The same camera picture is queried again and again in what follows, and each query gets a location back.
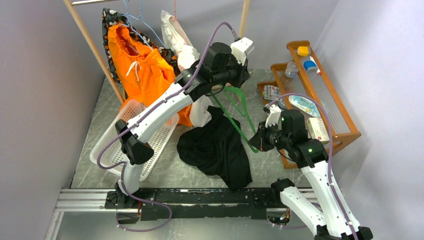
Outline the green plastic hanger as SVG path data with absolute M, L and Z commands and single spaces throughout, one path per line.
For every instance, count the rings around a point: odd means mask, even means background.
M 216 85 L 212 87 L 209 96 L 214 100 L 219 108 L 223 111 L 224 115 L 228 118 L 235 130 L 240 134 L 241 139 L 245 142 L 246 146 L 253 152 L 259 153 L 259 149 L 249 143 L 249 134 L 246 134 L 247 127 L 254 134 L 256 127 L 249 115 L 247 108 L 247 98 L 243 90 L 238 87 L 231 86 L 229 83 L 226 85 Z

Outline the black shorts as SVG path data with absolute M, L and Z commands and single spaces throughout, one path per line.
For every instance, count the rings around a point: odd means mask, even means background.
M 176 145 L 179 158 L 207 176 L 219 176 L 231 191 L 253 182 L 250 161 L 241 134 L 221 108 L 209 106 L 211 120 L 202 127 L 183 133 Z

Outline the white shorts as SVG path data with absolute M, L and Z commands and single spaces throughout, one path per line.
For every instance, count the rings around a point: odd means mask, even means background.
M 178 69 L 180 71 L 188 69 L 200 59 L 199 52 L 193 47 L 174 15 L 162 10 L 160 19 L 163 43 L 176 54 Z M 201 96 L 178 112 L 179 123 L 188 127 L 205 126 L 212 119 L 212 115 L 208 112 L 208 107 L 212 105 L 209 97 Z

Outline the orange wooden shelf rack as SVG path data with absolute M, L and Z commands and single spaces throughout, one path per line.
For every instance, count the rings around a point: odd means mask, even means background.
M 304 67 L 304 61 L 310 60 L 310 56 L 300 56 L 297 54 L 297 48 L 307 46 L 320 68 L 321 75 L 316 71 L 307 72 Z M 321 61 L 312 49 L 307 40 L 290 41 L 286 45 L 292 56 L 292 61 L 298 67 L 298 73 L 295 78 L 289 78 L 285 75 L 287 63 L 275 63 L 271 65 L 270 70 L 274 75 L 274 80 L 264 81 L 257 84 L 259 92 L 263 92 L 265 85 L 278 86 L 283 94 L 298 93 L 307 95 L 320 103 L 329 116 L 332 132 L 333 146 L 332 155 L 335 156 L 339 151 L 351 144 L 361 136 L 351 116 L 345 108 L 341 98 L 336 92 L 327 72 Z

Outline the pink hanger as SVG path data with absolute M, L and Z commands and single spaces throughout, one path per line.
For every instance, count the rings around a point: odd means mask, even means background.
M 178 21 L 177 0 L 173 0 L 173 16 L 174 16 L 174 21 L 175 21 L 175 24 L 177 26 L 177 29 L 178 29 L 179 34 L 181 35 L 181 37 L 183 39 L 185 39 L 185 37 L 184 37 L 184 31 L 183 31 L 183 29 L 182 29 L 182 27 L 181 27 L 181 25 L 180 25 L 180 23 Z

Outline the white plastic basket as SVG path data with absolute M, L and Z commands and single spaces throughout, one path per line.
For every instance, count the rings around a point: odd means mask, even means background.
M 140 114 L 146 106 L 137 100 L 131 99 L 125 105 L 122 106 L 121 111 L 117 114 L 116 118 L 109 125 L 107 130 L 100 137 L 99 141 L 95 144 L 90 152 L 89 158 L 92 163 L 96 164 L 98 155 L 101 150 L 110 143 L 117 135 L 115 123 L 118 120 L 128 121 L 133 117 Z M 148 141 L 149 145 L 154 150 L 153 157 L 142 165 L 142 171 L 139 180 L 144 181 L 149 173 L 154 168 L 154 165 L 159 160 L 160 155 L 165 151 L 166 145 L 174 132 L 177 123 L 179 122 L 179 115 L 176 113 L 174 116 L 169 118 L 156 132 L 152 135 Z M 119 140 L 115 141 L 109 146 L 100 158 L 100 164 L 105 167 L 113 166 L 119 162 L 128 161 L 128 157 L 121 150 L 121 143 Z

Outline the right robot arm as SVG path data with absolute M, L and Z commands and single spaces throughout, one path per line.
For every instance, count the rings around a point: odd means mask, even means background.
M 318 204 L 307 200 L 287 179 L 271 184 L 270 202 L 285 205 L 302 220 L 316 240 L 371 240 L 373 233 L 350 211 L 333 172 L 325 146 L 308 136 L 304 115 L 296 109 L 281 110 L 277 105 L 265 107 L 267 119 L 258 124 L 248 141 L 261 152 L 284 150 L 311 185 Z

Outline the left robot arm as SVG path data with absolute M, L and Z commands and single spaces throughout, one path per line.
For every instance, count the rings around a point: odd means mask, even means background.
M 143 164 L 155 153 L 148 144 L 152 135 L 178 111 L 209 94 L 212 87 L 229 83 L 239 88 L 250 77 L 247 56 L 253 49 L 253 41 L 247 37 L 230 45 L 214 42 L 200 59 L 181 71 L 154 103 L 136 117 L 115 123 L 121 151 L 128 158 L 118 182 L 118 201 L 124 207 L 132 208 L 138 203 Z

